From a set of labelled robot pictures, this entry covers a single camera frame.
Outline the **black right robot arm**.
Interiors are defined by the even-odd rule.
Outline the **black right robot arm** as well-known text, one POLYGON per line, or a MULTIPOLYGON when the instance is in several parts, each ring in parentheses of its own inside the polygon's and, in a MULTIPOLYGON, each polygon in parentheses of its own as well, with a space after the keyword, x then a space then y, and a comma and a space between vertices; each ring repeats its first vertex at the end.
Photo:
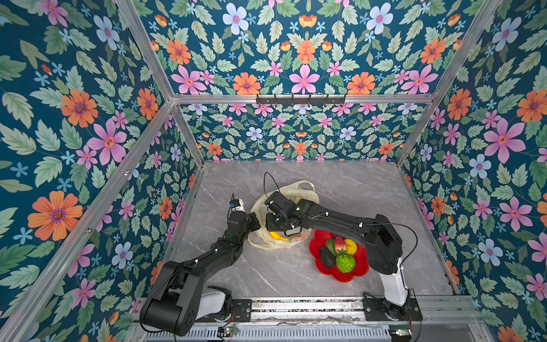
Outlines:
POLYGON ((380 273, 384 301, 400 308, 407 304, 409 289, 402 270, 403 241, 388 218, 346 215, 307 199, 294 202, 279 191, 270 194, 265 205, 266 229, 270 232, 287 232, 298 227, 320 229, 364 247, 369 267, 380 273))

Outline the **yellow bumpy fruit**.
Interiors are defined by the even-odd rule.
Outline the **yellow bumpy fruit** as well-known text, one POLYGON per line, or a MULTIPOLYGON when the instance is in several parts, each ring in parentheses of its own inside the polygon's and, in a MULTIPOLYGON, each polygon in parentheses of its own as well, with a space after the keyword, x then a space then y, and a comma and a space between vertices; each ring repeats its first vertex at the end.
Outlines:
POLYGON ((346 239, 345 243, 346 243, 346 252, 349 255, 353 256, 358 251, 357 244, 351 239, 346 239))

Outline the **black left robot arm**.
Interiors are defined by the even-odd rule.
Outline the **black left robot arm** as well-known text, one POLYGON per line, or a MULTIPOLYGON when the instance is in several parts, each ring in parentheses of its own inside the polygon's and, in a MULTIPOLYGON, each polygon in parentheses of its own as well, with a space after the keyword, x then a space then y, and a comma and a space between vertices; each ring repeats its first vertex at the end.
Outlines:
POLYGON ((185 262, 165 263, 142 306, 139 321, 161 331, 184 336, 199 314, 205 282, 232 266, 241 256, 246 239, 260 228, 254 213, 236 210, 227 218, 223 235, 203 253, 185 262))

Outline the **light green custard apple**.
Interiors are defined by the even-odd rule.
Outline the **light green custard apple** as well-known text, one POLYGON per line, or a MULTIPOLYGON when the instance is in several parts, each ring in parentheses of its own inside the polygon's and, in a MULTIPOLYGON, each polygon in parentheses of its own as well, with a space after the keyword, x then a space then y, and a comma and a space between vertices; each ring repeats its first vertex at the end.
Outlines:
POLYGON ((341 253, 336 257, 336 267, 343 274, 351 273, 356 267, 356 260, 352 255, 341 253))

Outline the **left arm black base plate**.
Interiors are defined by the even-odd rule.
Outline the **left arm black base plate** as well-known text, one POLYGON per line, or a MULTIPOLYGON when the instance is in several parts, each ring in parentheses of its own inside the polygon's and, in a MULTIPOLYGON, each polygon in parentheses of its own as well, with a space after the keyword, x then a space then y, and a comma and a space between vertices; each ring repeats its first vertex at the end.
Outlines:
POLYGON ((232 299, 230 304, 225 304, 218 313, 211 313, 198 320, 197 323, 248 323, 251 321, 253 301, 251 299, 232 299))

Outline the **yellow banana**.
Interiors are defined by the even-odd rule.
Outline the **yellow banana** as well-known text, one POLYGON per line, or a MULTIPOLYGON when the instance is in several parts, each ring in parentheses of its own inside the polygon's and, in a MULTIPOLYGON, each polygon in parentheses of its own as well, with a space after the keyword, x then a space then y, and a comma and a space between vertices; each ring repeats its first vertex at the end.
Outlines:
POLYGON ((289 242, 290 239, 287 238, 287 237, 282 237, 281 235, 279 235, 277 232, 269 232, 269 235, 271 236, 272 239, 276 240, 276 241, 285 241, 285 242, 289 242))

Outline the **red fruit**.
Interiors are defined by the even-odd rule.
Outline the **red fruit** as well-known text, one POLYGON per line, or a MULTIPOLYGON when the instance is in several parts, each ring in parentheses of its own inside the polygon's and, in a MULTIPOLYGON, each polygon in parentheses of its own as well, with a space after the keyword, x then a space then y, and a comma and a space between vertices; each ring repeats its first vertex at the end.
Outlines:
POLYGON ((334 250, 336 252, 336 254, 340 254, 340 253, 346 253, 347 250, 348 250, 348 245, 346 244, 346 240, 340 236, 337 236, 335 239, 334 239, 334 250))

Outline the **red flower-shaped plastic plate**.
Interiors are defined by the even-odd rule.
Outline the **red flower-shaped plastic plate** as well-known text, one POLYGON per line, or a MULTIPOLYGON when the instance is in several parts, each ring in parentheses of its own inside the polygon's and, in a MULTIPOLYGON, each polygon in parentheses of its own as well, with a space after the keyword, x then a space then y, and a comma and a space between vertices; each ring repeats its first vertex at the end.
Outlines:
POLYGON ((361 277, 368 273, 369 266, 367 261, 366 249, 360 245, 358 246, 358 251, 353 255, 356 260, 355 269, 349 274, 343 274, 339 272, 338 268, 335 266, 333 269, 326 269, 320 263, 319 259, 319 249, 325 246, 325 243, 329 239, 336 238, 337 236, 326 232, 323 230, 316 230, 313 235, 313 239, 309 245, 309 252, 315 259, 316 269, 323 275, 333 277, 337 282, 340 283, 349 283, 355 277, 361 277))

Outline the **yellowish translucent plastic bag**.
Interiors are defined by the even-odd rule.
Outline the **yellowish translucent plastic bag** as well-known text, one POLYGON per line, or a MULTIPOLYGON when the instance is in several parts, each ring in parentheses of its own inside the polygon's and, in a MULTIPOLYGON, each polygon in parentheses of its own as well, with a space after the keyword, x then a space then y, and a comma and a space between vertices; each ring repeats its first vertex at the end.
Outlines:
MULTIPOLYGON (((307 180, 286 185, 280 191, 285 198, 294 203, 299 200, 320 203, 315 185, 307 180)), ((253 205, 251 212, 257 216, 260 228, 249 235, 247 242, 254 248, 266 251, 288 249, 305 242, 311 236, 313 230, 296 224, 289 224, 289 228, 286 229, 281 217, 275 215, 266 206, 270 202, 269 196, 272 194, 273 192, 268 192, 266 195, 261 196, 253 205)))

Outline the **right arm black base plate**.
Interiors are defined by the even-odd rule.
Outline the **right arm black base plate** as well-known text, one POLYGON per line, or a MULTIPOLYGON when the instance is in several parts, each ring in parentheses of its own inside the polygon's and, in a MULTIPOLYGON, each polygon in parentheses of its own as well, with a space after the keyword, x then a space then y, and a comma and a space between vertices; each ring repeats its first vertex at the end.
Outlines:
POLYGON ((371 296, 363 298, 363 311, 368 321, 422 321, 423 314, 415 298, 409 297, 403 306, 371 296))

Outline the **dark green avocado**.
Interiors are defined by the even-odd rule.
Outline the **dark green avocado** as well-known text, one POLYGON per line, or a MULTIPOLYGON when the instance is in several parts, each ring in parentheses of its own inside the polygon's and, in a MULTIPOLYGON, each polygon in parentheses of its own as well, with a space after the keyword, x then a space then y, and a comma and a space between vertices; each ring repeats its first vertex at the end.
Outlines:
POLYGON ((334 238, 327 240, 325 243, 325 247, 329 250, 330 253, 332 253, 334 257, 338 256, 338 251, 336 250, 336 240, 334 238))

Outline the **dark rough avocado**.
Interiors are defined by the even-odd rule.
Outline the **dark rough avocado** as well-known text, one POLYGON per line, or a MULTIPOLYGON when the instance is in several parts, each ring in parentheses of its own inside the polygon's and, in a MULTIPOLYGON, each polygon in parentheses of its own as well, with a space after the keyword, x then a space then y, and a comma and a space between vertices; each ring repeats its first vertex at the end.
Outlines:
POLYGON ((333 269, 336 266, 336 256, 327 247, 319 249, 320 263, 326 269, 333 269))

